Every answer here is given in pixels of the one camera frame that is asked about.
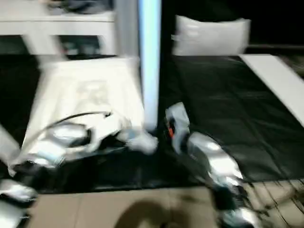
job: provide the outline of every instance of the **white shelf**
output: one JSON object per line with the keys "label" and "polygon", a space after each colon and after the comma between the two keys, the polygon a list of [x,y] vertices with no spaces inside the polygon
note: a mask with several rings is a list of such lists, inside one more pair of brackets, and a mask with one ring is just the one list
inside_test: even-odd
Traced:
{"label": "white shelf", "polygon": [[100,21],[114,22],[115,12],[106,11],[100,14],[50,15],[49,11],[38,0],[0,0],[0,21]]}

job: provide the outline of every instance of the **wire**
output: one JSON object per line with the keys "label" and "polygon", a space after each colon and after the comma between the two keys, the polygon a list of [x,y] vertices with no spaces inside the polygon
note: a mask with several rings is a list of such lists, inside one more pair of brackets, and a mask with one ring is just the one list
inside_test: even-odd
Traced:
{"label": "wire", "polygon": [[278,211],[278,213],[279,213],[281,219],[284,221],[284,223],[285,223],[288,227],[291,228],[291,225],[286,221],[286,219],[285,219],[284,216],[282,215],[280,209],[278,208],[276,200],[273,198],[271,192],[270,192],[269,189],[266,187],[265,182],[263,182],[263,185],[264,185],[266,191],[268,192],[268,195],[270,196],[270,198],[271,198],[271,199],[273,200],[273,202],[275,203],[275,208],[276,208],[276,210]]}

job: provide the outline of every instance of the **black fabric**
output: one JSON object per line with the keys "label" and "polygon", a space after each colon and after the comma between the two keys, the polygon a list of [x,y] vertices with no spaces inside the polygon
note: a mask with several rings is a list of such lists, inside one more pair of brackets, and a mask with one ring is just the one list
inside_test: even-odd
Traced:
{"label": "black fabric", "polygon": [[217,140],[247,180],[303,177],[304,128],[240,58],[175,57],[172,67],[163,103],[183,101],[192,130]]}
{"label": "black fabric", "polygon": [[40,78],[35,56],[0,56],[0,124],[22,145]]}
{"label": "black fabric", "polygon": [[216,139],[247,181],[304,177],[304,128],[238,57],[176,57],[162,69],[160,147],[152,156],[126,151],[66,164],[45,193],[200,185],[168,157],[164,110],[182,101],[191,130]]}

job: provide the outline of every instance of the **silver metal part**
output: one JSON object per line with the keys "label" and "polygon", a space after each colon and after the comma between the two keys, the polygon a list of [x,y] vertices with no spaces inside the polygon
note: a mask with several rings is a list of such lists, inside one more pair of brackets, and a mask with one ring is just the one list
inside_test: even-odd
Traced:
{"label": "silver metal part", "polygon": [[47,130],[47,135],[58,140],[65,146],[70,146],[76,141],[83,141],[87,137],[87,130],[81,124],[63,123]]}
{"label": "silver metal part", "polygon": [[64,145],[51,137],[37,139],[29,147],[23,149],[13,165],[32,161],[50,169],[56,168],[63,162],[66,150]]}
{"label": "silver metal part", "polygon": [[236,161],[207,135],[193,133],[187,142],[187,153],[205,168],[205,180],[220,186],[241,185],[243,176]]}
{"label": "silver metal part", "polygon": [[123,129],[117,139],[125,142],[130,150],[141,151],[147,155],[153,154],[158,145],[158,139],[143,129]]}
{"label": "silver metal part", "polygon": [[247,208],[223,211],[220,219],[227,227],[248,227],[250,224],[253,228],[264,228],[256,213]]}
{"label": "silver metal part", "polygon": [[17,228],[19,223],[24,219],[25,210],[12,204],[0,201],[0,227]]}
{"label": "silver metal part", "polygon": [[0,195],[2,194],[21,203],[29,202],[37,196],[34,189],[10,179],[0,182]]}
{"label": "silver metal part", "polygon": [[181,153],[181,142],[189,134],[189,118],[182,102],[179,102],[166,110],[166,119],[174,120],[174,136],[172,146],[176,153]]}

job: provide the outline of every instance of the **white panel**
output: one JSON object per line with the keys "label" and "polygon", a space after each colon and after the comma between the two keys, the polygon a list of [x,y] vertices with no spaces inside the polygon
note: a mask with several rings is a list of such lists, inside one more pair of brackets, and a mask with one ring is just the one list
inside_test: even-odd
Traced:
{"label": "white panel", "polygon": [[304,80],[278,57],[242,55],[241,58],[304,126]]}

